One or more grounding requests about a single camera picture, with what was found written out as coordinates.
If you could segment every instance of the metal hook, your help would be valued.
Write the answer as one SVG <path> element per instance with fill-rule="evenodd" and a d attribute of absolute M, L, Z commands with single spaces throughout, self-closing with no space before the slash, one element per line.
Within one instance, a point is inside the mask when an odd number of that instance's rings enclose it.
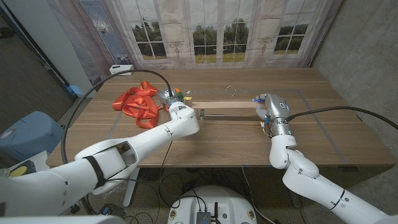
<path fill-rule="evenodd" d="M 232 97 L 235 95 L 235 93 L 236 93 L 236 89 L 235 89 L 234 93 L 231 96 L 231 100 L 232 100 Z"/>

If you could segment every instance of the white box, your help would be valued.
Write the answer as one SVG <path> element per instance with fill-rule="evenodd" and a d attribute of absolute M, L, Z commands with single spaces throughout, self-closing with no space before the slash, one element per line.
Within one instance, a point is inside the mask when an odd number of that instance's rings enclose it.
<path fill-rule="evenodd" d="M 111 75 L 115 74 L 116 72 L 121 72 L 125 70 L 132 70 L 134 69 L 134 66 L 132 65 L 112 65 L 109 71 L 111 72 Z M 124 73 L 121 75 L 132 75 L 132 72 L 129 73 Z"/>

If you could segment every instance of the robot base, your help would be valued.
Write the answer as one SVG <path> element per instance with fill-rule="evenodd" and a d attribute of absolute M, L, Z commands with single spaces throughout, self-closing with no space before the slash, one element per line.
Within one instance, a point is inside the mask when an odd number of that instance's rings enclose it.
<path fill-rule="evenodd" d="M 197 195 L 202 198 L 207 206 L 207 212 L 211 216 L 215 215 L 215 203 L 218 203 L 218 221 L 221 224 L 238 223 L 238 224 L 256 224 L 256 214 L 252 205 L 240 194 L 236 193 L 226 187 L 208 185 L 197 187 L 194 189 Z M 181 195 L 195 196 L 195 193 L 190 190 Z M 201 214 L 205 214 L 205 205 L 199 199 Z M 180 206 L 178 208 L 171 208 L 168 218 L 168 224 L 189 224 L 197 223 L 197 214 L 199 212 L 199 203 L 196 197 L 181 198 Z M 178 206 L 178 201 L 174 202 L 173 207 Z"/>

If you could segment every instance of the window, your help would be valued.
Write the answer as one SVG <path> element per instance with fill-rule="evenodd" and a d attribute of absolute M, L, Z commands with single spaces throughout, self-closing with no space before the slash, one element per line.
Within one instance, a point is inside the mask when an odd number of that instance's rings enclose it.
<path fill-rule="evenodd" d="M 104 12 L 101 0 L 80 0 L 115 64 L 131 64 Z"/>
<path fill-rule="evenodd" d="M 190 1 L 195 63 L 216 63 L 217 1 Z"/>
<path fill-rule="evenodd" d="M 253 0 L 226 0 L 223 62 L 244 62 Z"/>
<path fill-rule="evenodd" d="M 124 12 L 144 60 L 166 59 L 153 1 L 122 0 Z"/>
<path fill-rule="evenodd" d="M 298 54 L 317 0 L 289 0 L 277 36 L 274 55 Z"/>

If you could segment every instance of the window frame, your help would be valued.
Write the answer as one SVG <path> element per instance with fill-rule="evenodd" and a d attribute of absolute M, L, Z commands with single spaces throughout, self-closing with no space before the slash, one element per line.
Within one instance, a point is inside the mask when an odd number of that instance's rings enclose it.
<path fill-rule="evenodd" d="M 137 0 L 127 0 L 127 1 L 134 1 L 135 4 L 136 4 L 136 6 L 137 6 L 137 9 L 138 9 L 138 11 L 139 11 L 139 14 L 140 14 L 140 20 L 139 20 L 139 21 L 137 21 L 137 20 L 129 20 L 129 19 L 127 18 L 127 16 L 126 16 L 126 12 L 125 12 L 125 11 L 122 11 L 123 16 L 124 16 L 124 18 L 123 18 L 124 23 L 125 23 L 125 25 L 127 26 L 127 28 L 129 29 L 129 35 L 131 35 L 132 37 L 134 37 L 134 38 L 131 38 L 131 41 L 132 41 L 132 44 L 133 44 L 133 52 L 134 52 L 134 55 L 135 55 L 135 57 L 136 57 L 136 60 L 139 60 L 140 63 L 141 63 L 142 65 L 153 65 L 153 64 L 162 65 L 162 64 L 170 64 L 171 61 L 170 61 L 170 59 L 169 59 L 170 54 L 169 54 L 169 48 L 168 48 L 168 45 L 167 45 L 168 43 L 165 41 L 165 38 L 164 38 L 164 37 L 165 37 L 165 33 L 164 33 L 162 18 L 161 18 L 161 16 L 160 16 L 160 12 L 159 12 L 159 7 L 158 7 L 158 5 L 157 5 L 157 1 L 156 1 L 156 0 L 151 0 L 151 1 L 154 3 L 156 18 L 157 18 L 157 19 L 151 19 L 151 20 L 142 20 L 141 10 L 140 10 L 140 8 L 139 8 L 138 1 L 137 1 Z M 136 35 L 135 35 L 135 34 L 133 33 L 133 31 L 132 31 L 132 26 L 131 26 L 131 24 L 132 24 L 132 23 L 143 23 L 143 22 L 158 22 L 159 30 L 160 30 L 160 35 L 161 35 L 161 37 L 162 37 L 162 40 L 161 40 L 161 41 L 151 41 L 151 40 L 149 39 L 149 36 L 148 36 L 147 30 L 146 30 L 146 27 L 145 27 L 145 25 L 144 25 L 145 34 L 146 34 L 146 38 L 147 38 L 148 41 L 146 41 L 146 42 L 137 41 L 137 40 L 136 40 Z M 155 54 L 154 54 L 154 51 L 153 51 L 153 48 L 152 48 L 152 44 L 150 44 L 150 43 L 162 43 L 163 46 L 164 46 L 165 53 L 166 53 L 166 58 L 165 58 L 165 59 L 155 59 Z M 150 49 L 151 49 L 152 56 L 153 56 L 154 59 L 153 59 L 153 60 L 145 60 L 144 57 L 143 57 L 143 55 L 142 55 L 142 53 L 141 53 L 141 50 L 140 50 L 138 44 L 150 44 Z"/>
<path fill-rule="evenodd" d="M 314 22 L 315 22 L 316 14 L 317 14 L 317 12 L 319 10 L 319 7 L 322 4 L 321 1 L 319 1 L 317 3 L 317 6 L 315 7 L 315 9 L 313 11 L 302 12 L 302 10 L 304 8 L 304 5 L 305 5 L 305 3 L 307 1 L 316 1 L 316 0 L 304 0 L 303 1 L 303 5 L 302 5 L 302 7 L 300 9 L 300 12 L 293 12 L 293 13 L 286 13 L 287 4 L 289 3 L 289 0 L 285 1 L 284 10 L 283 10 L 284 13 L 281 16 L 282 19 L 280 20 L 278 34 L 276 35 L 275 39 L 272 41 L 272 46 L 270 47 L 271 49 L 273 49 L 272 53 L 269 56 L 269 60 L 270 61 L 271 60 L 280 60 L 280 59 L 296 59 L 296 58 L 300 58 L 302 56 L 303 50 L 306 48 L 306 47 L 302 47 L 302 46 L 307 45 L 307 40 L 310 38 L 309 36 L 311 35 L 310 33 L 311 33 L 312 29 L 313 29 L 313 25 L 314 25 Z M 300 16 L 304 15 L 304 14 L 313 14 L 312 18 L 310 19 L 310 22 L 308 24 L 307 30 L 305 31 L 305 34 L 294 34 L 294 30 L 296 28 L 297 21 L 299 20 Z M 282 28 L 284 16 L 293 16 L 293 15 L 297 15 L 297 19 L 295 21 L 292 33 L 291 34 L 287 34 L 287 35 L 279 35 L 280 28 Z M 282 54 L 282 55 L 274 54 L 275 47 L 276 47 L 276 44 L 277 44 L 277 40 L 278 40 L 279 37 L 289 37 L 289 43 L 286 46 L 285 54 Z M 301 45 L 300 45 L 300 48 L 299 48 L 297 54 L 287 54 L 287 51 L 288 51 L 289 46 L 290 46 L 290 42 L 292 41 L 293 37 L 303 37 L 303 40 L 301 42 Z"/>
<path fill-rule="evenodd" d="M 252 33 L 253 33 L 253 25 L 255 22 L 256 18 L 256 8 L 259 0 L 253 0 L 253 6 L 252 6 L 252 14 L 251 14 L 251 19 L 250 21 L 247 22 L 228 22 L 225 23 L 225 16 L 224 16 L 224 11 L 225 11 L 225 0 L 216 0 L 218 1 L 218 19 L 217 19 L 217 45 L 216 45 L 216 63 L 196 63 L 196 58 L 195 58 L 195 47 L 199 47 L 199 45 L 193 44 L 193 26 L 191 23 L 191 12 L 190 12 L 190 6 L 189 6 L 189 0 L 186 0 L 187 2 L 187 21 L 189 22 L 188 25 L 188 32 L 189 32 L 189 38 L 190 38 L 190 50 L 191 50 L 191 60 L 192 60 L 192 68 L 243 68 L 244 66 L 247 65 L 248 63 L 248 56 L 249 56 L 249 46 L 251 45 L 252 42 Z M 237 23 L 245 23 L 248 26 L 249 29 L 249 34 L 248 34 L 248 41 L 246 44 L 233 44 L 234 48 L 235 45 L 246 45 L 246 51 L 244 55 L 244 61 L 243 62 L 223 62 L 223 49 L 224 49 L 224 27 L 227 24 L 237 24 Z"/>

